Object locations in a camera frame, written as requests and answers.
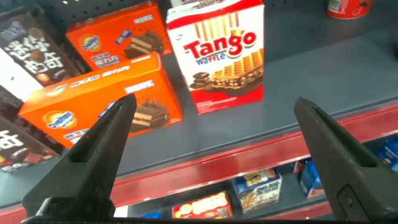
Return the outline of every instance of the chocolate cake image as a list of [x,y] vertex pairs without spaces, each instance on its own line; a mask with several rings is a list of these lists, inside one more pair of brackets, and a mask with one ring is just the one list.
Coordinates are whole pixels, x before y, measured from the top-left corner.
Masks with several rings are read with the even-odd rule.
[[162,54],[163,41],[155,32],[148,30],[144,35],[131,37],[130,44],[124,49],[124,54],[126,58],[131,59],[153,51]]
[[157,100],[147,99],[137,106],[136,113],[131,123],[130,133],[145,129],[159,128],[170,120],[167,107]]

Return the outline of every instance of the pegboard wall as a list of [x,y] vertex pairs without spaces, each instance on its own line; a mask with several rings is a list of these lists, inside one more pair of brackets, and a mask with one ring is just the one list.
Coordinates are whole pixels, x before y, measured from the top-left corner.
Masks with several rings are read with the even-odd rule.
[[[19,6],[37,3],[41,5],[47,17],[59,31],[65,32],[75,22],[131,6],[145,0],[0,0],[0,11],[5,12]],[[266,14],[291,9],[306,4],[325,4],[327,0],[263,0]],[[171,8],[169,0],[157,0],[163,17]]]

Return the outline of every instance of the red can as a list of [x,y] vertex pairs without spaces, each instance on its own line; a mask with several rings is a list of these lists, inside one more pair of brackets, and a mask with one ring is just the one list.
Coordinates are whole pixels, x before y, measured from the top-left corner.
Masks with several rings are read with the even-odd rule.
[[365,16],[373,0],[330,0],[327,13],[335,19],[356,19]]

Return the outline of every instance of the product packaging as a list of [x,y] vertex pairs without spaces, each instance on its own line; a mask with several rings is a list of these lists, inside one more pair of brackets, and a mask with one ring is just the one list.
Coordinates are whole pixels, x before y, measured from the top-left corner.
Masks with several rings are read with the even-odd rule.
[[231,204],[225,191],[173,207],[173,218],[230,218]]
[[335,19],[356,19],[365,16],[373,0],[329,0],[327,14]]
[[321,180],[319,179],[317,168],[312,160],[308,160],[300,179],[300,186],[307,198],[323,195]]
[[22,101],[0,86],[0,170],[12,172],[57,157],[63,147],[19,117]]
[[263,16],[261,0],[169,9],[170,41],[199,114],[263,99]]
[[278,202],[282,176],[276,169],[260,170],[233,179],[243,212]]
[[293,173],[295,173],[298,178],[301,177],[301,173],[304,170],[306,161],[307,161],[307,159],[302,159],[302,160],[295,161],[295,162],[292,163]]
[[162,218],[162,217],[163,215],[159,211],[141,216],[141,218]]
[[153,51],[172,52],[156,0],[78,22],[66,35],[94,70]]
[[398,141],[386,142],[375,155],[392,170],[398,171]]
[[204,2],[204,1],[209,1],[209,0],[170,0],[170,2],[172,3],[172,7],[182,6],[182,5],[197,2],[197,1]]
[[33,92],[20,115],[71,148],[123,96],[134,93],[130,135],[182,120],[182,112],[157,52]]
[[0,81],[21,100],[43,86],[88,72],[78,53],[38,5],[0,14],[0,21],[0,59],[9,69]]

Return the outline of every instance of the orange snack box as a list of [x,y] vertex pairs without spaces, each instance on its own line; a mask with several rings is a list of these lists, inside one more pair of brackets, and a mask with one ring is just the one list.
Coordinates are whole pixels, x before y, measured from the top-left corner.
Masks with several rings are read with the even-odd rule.
[[115,101],[134,93],[129,137],[182,120],[157,52],[47,86],[30,95],[19,115],[71,148]]
[[77,22],[66,36],[93,70],[152,51],[172,52],[155,0]]

